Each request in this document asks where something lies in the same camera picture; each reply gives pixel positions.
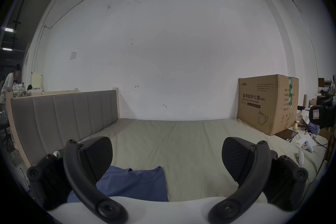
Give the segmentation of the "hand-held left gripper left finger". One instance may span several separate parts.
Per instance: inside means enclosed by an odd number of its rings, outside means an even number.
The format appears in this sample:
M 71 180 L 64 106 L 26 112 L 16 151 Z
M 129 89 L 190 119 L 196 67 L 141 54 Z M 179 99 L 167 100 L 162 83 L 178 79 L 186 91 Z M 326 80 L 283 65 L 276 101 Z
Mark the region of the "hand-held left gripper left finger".
M 113 148 L 108 137 L 78 143 L 67 141 L 57 156 L 48 154 L 28 168 L 29 186 L 40 207 L 46 211 L 67 202 L 71 191 L 95 216 L 110 224 L 124 224 L 128 212 L 96 187 L 111 165 Z

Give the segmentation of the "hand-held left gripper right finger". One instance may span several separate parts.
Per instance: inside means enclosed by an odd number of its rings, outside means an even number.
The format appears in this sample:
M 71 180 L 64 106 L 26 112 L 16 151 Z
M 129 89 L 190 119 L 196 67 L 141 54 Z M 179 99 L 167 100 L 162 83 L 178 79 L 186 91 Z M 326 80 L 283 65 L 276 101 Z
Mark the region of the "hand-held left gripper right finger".
M 278 156 L 265 140 L 254 144 L 242 138 L 228 137 L 224 140 L 221 156 L 238 188 L 213 206 L 208 213 L 211 224 L 235 221 L 261 193 L 269 204 L 285 212 L 298 208 L 309 173 L 287 155 Z

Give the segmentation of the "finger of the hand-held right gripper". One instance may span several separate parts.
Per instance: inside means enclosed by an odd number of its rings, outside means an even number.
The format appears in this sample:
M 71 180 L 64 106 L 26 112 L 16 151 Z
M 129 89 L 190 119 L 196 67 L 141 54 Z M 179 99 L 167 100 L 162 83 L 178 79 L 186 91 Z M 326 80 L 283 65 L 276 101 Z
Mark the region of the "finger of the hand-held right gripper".
M 321 97 L 309 110 L 309 120 L 320 129 L 334 127 L 336 121 L 335 96 Z

